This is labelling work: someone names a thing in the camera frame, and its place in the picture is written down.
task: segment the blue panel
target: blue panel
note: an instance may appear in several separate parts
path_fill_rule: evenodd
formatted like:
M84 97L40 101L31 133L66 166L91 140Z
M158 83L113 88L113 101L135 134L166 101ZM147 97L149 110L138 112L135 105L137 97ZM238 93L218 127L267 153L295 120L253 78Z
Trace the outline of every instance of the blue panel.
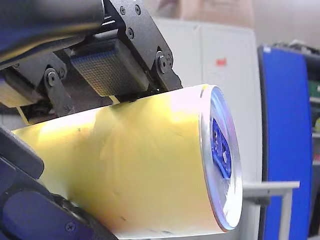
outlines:
M290 240L306 240L312 173L312 132L308 74L304 57L284 50L260 48L265 104L264 161L268 181L300 181L293 191ZM266 210L264 239L279 234L281 200Z

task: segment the cylindrical can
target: cylindrical can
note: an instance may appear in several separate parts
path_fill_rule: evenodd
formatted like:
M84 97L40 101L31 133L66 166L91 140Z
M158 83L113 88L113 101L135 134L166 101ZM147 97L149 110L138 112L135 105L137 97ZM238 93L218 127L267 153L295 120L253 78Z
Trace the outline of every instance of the cylindrical can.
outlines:
M234 123L216 86L199 85L14 132L43 159L41 180L119 239L234 229L242 209Z

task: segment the red sticker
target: red sticker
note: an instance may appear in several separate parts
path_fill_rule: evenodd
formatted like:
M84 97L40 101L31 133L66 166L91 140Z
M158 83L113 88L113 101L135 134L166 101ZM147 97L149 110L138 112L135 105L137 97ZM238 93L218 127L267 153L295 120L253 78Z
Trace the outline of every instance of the red sticker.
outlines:
M215 65L217 65L218 67L226 66L227 65L227 59L226 58L217 59L217 60L215 60Z

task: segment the can lid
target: can lid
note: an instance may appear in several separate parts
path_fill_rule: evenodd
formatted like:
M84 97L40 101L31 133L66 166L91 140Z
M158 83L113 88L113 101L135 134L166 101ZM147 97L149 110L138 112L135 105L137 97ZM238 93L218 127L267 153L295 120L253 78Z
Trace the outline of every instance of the can lid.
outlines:
M206 85L201 101L199 132L208 197L217 223L229 231L239 223L243 202L235 125L217 86Z

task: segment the blue label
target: blue label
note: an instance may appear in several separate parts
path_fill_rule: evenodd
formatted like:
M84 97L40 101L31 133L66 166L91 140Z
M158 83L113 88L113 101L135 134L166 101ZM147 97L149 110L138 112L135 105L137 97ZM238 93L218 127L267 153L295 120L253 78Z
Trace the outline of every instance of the blue label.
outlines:
M210 128L213 162L219 167L222 176L229 179L231 177L231 156L228 142L213 117L210 119Z

